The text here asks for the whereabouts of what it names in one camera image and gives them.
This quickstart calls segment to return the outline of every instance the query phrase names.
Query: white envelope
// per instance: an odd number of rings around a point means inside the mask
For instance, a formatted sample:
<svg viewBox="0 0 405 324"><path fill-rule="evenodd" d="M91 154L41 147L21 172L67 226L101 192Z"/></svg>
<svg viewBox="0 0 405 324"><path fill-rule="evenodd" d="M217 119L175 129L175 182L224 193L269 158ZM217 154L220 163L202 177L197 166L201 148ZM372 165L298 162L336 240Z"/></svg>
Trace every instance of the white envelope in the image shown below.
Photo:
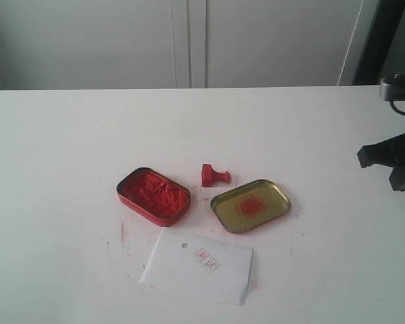
<svg viewBox="0 0 405 324"><path fill-rule="evenodd" d="M252 248L164 227L141 283L206 300L243 304Z"/></svg>

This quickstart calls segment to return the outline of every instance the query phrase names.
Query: white table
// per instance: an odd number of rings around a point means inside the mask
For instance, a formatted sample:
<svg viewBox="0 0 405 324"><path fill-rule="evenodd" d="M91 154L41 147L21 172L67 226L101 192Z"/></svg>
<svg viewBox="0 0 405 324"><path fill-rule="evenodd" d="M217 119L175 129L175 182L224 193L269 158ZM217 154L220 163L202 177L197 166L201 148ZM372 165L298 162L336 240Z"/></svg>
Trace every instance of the white table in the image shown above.
<svg viewBox="0 0 405 324"><path fill-rule="evenodd" d="M356 157L405 131L378 91L0 92L0 323L405 323L405 192ZM191 189L175 228L254 248L244 306L139 283L161 228L115 186L140 166ZM225 232L210 199L259 178L289 215Z"/></svg>

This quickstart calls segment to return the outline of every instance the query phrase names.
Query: gold tin lid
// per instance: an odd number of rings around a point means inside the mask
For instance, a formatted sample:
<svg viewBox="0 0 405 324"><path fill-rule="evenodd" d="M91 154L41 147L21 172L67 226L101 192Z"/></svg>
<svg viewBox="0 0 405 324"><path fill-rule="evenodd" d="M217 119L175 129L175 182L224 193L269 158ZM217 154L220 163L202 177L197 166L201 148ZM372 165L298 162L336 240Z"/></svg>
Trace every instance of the gold tin lid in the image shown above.
<svg viewBox="0 0 405 324"><path fill-rule="evenodd" d="M217 195L211 209L229 232L241 233L285 214L288 197L269 180L255 180Z"/></svg>

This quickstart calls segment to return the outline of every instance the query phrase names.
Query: red tin box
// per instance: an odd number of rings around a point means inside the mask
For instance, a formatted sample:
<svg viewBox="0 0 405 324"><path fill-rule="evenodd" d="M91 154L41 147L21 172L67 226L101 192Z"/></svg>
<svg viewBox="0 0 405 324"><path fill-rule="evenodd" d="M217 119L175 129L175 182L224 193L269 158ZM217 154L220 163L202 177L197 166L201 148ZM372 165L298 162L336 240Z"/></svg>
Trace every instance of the red tin box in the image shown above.
<svg viewBox="0 0 405 324"><path fill-rule="evenodd" d="M171 226L189 209L190 192L148 167L140 167L117 185L122 203L159 226Z"/></svg>

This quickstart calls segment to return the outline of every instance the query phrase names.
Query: red ink paste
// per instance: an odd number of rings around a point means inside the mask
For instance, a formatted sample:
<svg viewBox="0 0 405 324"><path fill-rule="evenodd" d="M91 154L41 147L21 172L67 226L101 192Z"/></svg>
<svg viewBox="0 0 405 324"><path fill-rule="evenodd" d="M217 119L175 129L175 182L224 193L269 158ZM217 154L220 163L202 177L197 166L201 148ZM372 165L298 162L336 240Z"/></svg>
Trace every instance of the red ink paste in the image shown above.
<svg viewBox="0 0 405 324"><path fill-rule="evenodd" d="M257 216L261 211L264 211L267 208L268 206L264 205L263 200L255 197L253 194L245 196L236 203L237 213L248 217Z"/></svg>
<svg viewBox="0 0 405 324"><path fill-rule="evenodd" d="M153 173L141 173L124 188L124 196L160 218L174 216L189 196L176 185Z"/></svg>

